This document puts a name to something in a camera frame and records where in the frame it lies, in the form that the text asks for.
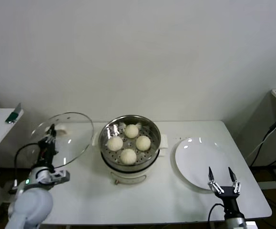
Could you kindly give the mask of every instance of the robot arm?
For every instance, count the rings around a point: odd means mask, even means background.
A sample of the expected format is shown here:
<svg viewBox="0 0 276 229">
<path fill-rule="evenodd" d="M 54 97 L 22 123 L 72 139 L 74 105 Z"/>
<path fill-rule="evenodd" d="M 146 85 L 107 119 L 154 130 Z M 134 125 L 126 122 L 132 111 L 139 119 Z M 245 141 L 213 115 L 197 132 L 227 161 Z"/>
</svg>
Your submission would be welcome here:
<svg viewBox="0 0 276 229">
<path fill-rule="evenodd" d="M 10 220 L 6 229 L 37 229 L 53 207 L 49 190 L 57 184 L 70 180 L 66 170 L 55 171 L 52 165 L 56 131 L 54 125 L 38 142 L 40 152 L 29 177 L 17 187 L 15 200 L 9 207 Z"/>
<path fill-rule="evenodd" d="M 225 209 L 225 221 L 228 229 L 241 228 L 246 229 L 247 224 L 245 222 L 244 215 L 240 212 L 237 205 L 236 198 L 240 194 L 241 183 L 237 181 L 235 173 L 229 167 L 229 174 L 233 182 L 233 186 L 220 187 L 214 180 L 214 176 L 211 168 L 209 167 L 209 187 L 224 203 Z"/>
</svg>

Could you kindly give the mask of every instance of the white wall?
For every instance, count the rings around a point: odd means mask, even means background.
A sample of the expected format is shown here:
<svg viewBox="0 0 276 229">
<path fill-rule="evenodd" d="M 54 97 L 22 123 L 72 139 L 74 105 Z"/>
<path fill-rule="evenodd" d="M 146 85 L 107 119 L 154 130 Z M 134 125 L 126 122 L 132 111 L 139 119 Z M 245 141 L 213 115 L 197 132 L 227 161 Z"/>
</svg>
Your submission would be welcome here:
<svg viewBox="0 0 276 229">
<path fill-rule="evenodd" d="M 271 88 L 276 1 L 0 0 L 0 104 L 22 102 L 27 132 L 78 111 L 219 119 L 237 137 Z"/>
</svg>

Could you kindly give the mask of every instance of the stainless steel pot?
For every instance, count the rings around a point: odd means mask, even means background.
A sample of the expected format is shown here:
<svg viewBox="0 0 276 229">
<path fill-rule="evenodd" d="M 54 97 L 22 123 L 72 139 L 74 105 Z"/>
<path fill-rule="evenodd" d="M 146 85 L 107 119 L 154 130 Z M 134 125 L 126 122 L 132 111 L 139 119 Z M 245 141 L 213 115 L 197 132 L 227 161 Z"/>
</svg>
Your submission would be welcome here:
<svg viewBox="0 0 276 229">
<path fill-rule="evenodd" d="M 124 134 L 125 127 L 130 124 L 139 126 L 139 134 L 133 139 L 127 138 Z M 136 139 L 142 135 L 151 140 L 151 148 L 148 151 L 136 148 Z M 107 141 L 113 136 L 119 136 L 123 140 L 122 149 L 115 152 L 107 147 Z M 110 121 L 99 135 L 99 146 L 104 162 L 113 170 L 122 173 L 136 173 L 151 166 L 159 155 L 160 141 L 160 131 L 155 123 L 138 115 L 125 115 Z M 137 154 L 137 161 L 133 165 L 125 165 L 120 160 L 121 152 L 126 148 L 133 149 Z"/>
</svg>

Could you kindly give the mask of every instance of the steamed bun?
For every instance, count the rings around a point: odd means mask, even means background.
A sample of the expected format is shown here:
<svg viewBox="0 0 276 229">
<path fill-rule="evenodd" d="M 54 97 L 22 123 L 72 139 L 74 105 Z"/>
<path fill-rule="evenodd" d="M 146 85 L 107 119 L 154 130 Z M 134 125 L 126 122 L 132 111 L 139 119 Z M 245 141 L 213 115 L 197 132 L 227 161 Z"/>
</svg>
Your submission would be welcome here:
<svg viewBox="0 0 276 229">
<path fill-rule="evenodd" d="M 124 149 L 121 152 L 120 160 L 125 165 L 132 165 L 136 162 L 137 154 L 132 149 Z"/>
<path fill-rule="evenodd" d="M 123 147 L 123 140 L 119 136 L 114 136 L 108 140 L 107 147 L 111 151 L 118 151 Z"/>
<path fill-rule="evenodd" d="M 125 135 L 128 138 L 137 137 L 138 134 L 139 134 L 139 129 L 136 125 L 130 124 L 125 128 Z"/>
<path fill-rule="evenodd" d="M 151 147 L 151 140 L 147 136 L 140 136 L 136 141 L 136 146 L 141 151 L 146 151 Z"/>
</svg>

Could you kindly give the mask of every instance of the green object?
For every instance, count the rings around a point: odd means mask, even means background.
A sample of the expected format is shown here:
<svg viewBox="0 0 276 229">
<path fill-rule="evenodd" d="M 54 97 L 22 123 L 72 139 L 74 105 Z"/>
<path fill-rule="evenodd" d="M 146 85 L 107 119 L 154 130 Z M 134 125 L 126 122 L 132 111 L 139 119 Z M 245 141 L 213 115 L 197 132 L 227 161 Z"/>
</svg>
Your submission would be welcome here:
<svg viewBox="0 0 276 229">
<path fill-rule="evenodd" d="M 15 112 L 12 112 L 9 117 L 5 120 L 6 123 L 14 123 L 16 118 L 18 117 L 18 114 Z"/>
<path fill-rule="evenodd" d="M 8 124 L 13 124 L 16 121 L 16 118 L 19 116 L 19 113 L 21 111 L 21 103 L 17 105 L 15 110 L 9 115 L 9 117 L 5 120 Z"/>
</svg>

